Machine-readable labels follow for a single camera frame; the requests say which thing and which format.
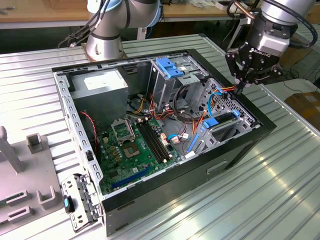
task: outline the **yellow wire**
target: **yellow wire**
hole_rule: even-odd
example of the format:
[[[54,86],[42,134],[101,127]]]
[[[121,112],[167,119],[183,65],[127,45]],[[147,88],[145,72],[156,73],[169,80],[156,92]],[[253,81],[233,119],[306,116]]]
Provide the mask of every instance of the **yellow wire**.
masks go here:
[[[142,111],[142,108],[143,108],[143,105],[144,105],[144,101],[145,101],[144,99],[141,100],[140,107],[139,107],[139,109],[137,111],[133,112],[134,114],[138,114],[138,113],[140,113]]]

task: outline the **aluminum work table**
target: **aluminum work table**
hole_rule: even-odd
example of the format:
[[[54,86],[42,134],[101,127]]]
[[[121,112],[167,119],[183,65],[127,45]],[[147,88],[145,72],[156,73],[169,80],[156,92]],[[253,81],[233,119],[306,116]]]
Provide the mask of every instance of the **aluminum work table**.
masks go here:
[[[194,48],[228,79],[222,50],[200,35],[123,43],[129,56]],[[64,121],[52,67],[86,63],[81,47],[0,55],[0,124],[10,143],[40,133],[59,181],[81,172]],[[147,239],[320,238],[320,133],[264,86],[245,95],[276,125],[235,167],[108,237]],[[75,234],[64,209],[0,239],[105,239],[94,224]]]

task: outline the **connector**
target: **connector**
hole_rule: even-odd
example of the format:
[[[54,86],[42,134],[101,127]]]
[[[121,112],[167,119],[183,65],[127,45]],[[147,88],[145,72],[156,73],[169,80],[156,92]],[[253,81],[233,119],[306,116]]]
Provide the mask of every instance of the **connector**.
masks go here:
[[[227,92],[223,92],[222,93],[222,99],[228,99],[228,93]]]

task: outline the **metal bracket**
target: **metal bracket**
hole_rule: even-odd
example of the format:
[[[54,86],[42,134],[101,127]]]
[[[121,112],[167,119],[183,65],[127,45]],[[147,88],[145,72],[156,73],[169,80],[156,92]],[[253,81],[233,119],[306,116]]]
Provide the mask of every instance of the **metal bracket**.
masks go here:
[[[63,193],[71,197],[75,206],[70,214],[74,232],[93,224],[102,216],[98,194],[88,175],[74,174],[61,184]]]

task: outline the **black tube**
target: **black tube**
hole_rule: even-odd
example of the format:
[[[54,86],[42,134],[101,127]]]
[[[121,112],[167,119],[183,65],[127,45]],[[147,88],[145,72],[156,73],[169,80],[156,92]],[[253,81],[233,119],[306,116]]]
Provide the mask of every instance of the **black tube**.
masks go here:
[[[286,12],[287,14],[291,15],[292,17],[296,18],[297,20],[299,20],[300,23],[302,23],[311,32],[313,38],[312,38],[312,41],[310,43],[308,43],[306,45],[302,45],[301,43],[291,43],[290,47],[295,48],[295,49],[307,49],[307,48],[312,47],[317,42],[318,33],[317,33],[316,29],[303,16],[301,16],[296,11],[288,8],[287,6],[277,2],[275,0],[264,0],[264,2],[268,3],[268,4],[271,4],[271,5],[279,8],[279,9],[281,9],[282,11]]]

